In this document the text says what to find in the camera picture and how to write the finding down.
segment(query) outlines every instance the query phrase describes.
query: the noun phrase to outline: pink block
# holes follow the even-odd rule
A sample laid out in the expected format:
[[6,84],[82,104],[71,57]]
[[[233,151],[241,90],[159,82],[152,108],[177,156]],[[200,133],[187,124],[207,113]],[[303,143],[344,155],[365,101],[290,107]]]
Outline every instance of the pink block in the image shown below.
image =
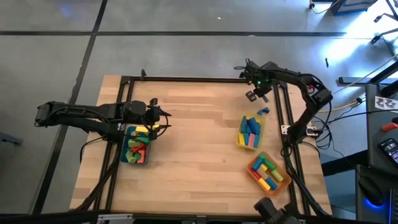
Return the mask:
[[254,147],[254,138],[256,137],[255,134],[250,134],[249,136],[249,145],[250,147]]

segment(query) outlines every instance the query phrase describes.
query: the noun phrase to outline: wooden tabletop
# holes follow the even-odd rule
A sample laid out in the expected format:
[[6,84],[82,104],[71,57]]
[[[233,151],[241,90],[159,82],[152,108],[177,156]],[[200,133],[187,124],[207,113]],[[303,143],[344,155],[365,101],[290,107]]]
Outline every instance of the wooden tabletop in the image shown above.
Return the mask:
[[[120,76],[104,77],[97,105],[115,103]],[[113,196],[112,211],[192,215],[259,215],[253,205],[264,193],[245,167],[258,152],[235,145],[243,113],[255,113],[269,107],[260,146],[282,167],[282,143],[278,127],[274,93],[270,102],[250,102],[245,93],[252,85],[244,83],[135,82],[133,100],[149,103],[158,98],[170,114],[171,128],[151,145],[146,166],[120,163]],[[300,91],[289,85],[294,120],[305,109]],[[90,133],[88,141],[97,138]],[[106,142],[86,146],[70,207],[75,208],[93,190],[100,175]],[[299,145],[305,183],[324,210],[331,213],[318,152]],[[101,200],[104,208],[107,186]],[[296,186],[299,210],[302,203]],[[288,191],[271,198],[277,208],[289,203]]]

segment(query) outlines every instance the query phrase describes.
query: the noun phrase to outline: concrete floor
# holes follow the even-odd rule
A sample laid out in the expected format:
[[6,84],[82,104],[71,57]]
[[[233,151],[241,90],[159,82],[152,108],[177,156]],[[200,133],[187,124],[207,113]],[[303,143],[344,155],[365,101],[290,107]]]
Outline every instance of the concrete floor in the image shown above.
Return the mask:
[[[1,1],[0,34],[7,30],[92,31],[100,5],[100,0]],[[317,4],[317,9],[328,5]],[[307,7],[306,0],[109,0],[99,31],[286,33],[282,37],[97,36],[77,103],[95,104],[107,74],[138,75],[144,68],[151,76],[237,77],[233,67],[243,65],[246,57],[312,73],[333,91],[340,88],[335,82],[338,77],[361,77],[391,57],[384,41],[368,44],[375,32],[396,26],[388,18],[373,23],[376,15],[388,11],[384,1],[366,13],[340,17],[315,15]],[[297,37],[288,32],[346,34]],[[33,127],[36,107],[50,100],[68,101],[89,38],[0,35],[0,131],[24,140],[20,147],[0,143],[0,213],[27,213],[32,208],[57,131],[57,127]],[[332,105],[345,105],[363,93],[363,88],[349,88],[335,95]],[[365,105],[351,113],[362,111]],[[335,122],[331,128],[335,148],[344,155],[366,149],[365,116]],[[352,140],[352,133],[361,136],[360,141]],[[68,210],[79,169],[78,153],[85,140],[83,131],[68,130],[44,212]],[[331,149],[321,154],[323,162],[340,157]],[[337,185],[336,180],[342,179],[351,182]],[[353,173],[327,177],[326,183],[332,204],[354,211]]]

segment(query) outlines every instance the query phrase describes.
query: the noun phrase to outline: green block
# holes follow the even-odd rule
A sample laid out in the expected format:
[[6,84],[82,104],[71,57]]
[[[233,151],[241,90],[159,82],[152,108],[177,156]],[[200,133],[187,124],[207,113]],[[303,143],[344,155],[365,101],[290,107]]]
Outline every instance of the green block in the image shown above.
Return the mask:
[[266,159],[266,154],[265,154],[265,153],[260,153],[260,154],[259,154],[259,157],[260,157],[261,159]]
[[149,144],[149,138],[147,137],[137,137],[136,141],[144,143],[146,146]]
[[279,182],[281,182],[284,179],[282,175],[278,173],[277,170],[271,171],[271,174],[274,176],[275,180],[278,180]]
[[137,158],[135,158],[135,157],[133,156],[132,151],[126,152],[126,159],[127,159],[127,161],[128,161],[129,163],[135,163],[135,162],[137,162]]
[[276,166],[271,161],[269,161],[268,159],[264,159],[262,161],[262,163],[264,165],[266,165],[266,167],[268,167],[268,169],[270,169],[270,170],[274,170],[276,168]]
[[140,160],[141,159],[141,154],[135,153],[134,154],[134,158],[136,158],[137,160]]
[[138,141],[134,141],[134,140],[129,140],[128,142],[129,147],[138,147],[139,146],[139,142]]

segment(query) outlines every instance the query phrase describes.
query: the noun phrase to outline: yellow block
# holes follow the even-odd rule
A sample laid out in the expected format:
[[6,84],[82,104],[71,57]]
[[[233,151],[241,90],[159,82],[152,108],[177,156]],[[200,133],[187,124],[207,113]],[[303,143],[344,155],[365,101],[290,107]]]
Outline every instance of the yellow block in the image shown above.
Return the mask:
[[136,133],[148,134],[148,129],[146,129],[145,127],[136,127]]
[[260,178],[260,179],[259,179],[259,182],[260,182],[260,184],[261,184],[262,186],[264,186],[267,190],[271,189],[271,187],[267,184],[267,182],[266,182],[263,178]]
[[264,165],[264,164],[261,164],[260,165],[260,168],[265,172],[265,171],[267,171],[267,169],[268,169],[268,167],[266,167],[266,165]]
[[245,146],[243,133],[239,133],[238,138],[239,138],[239,143]]

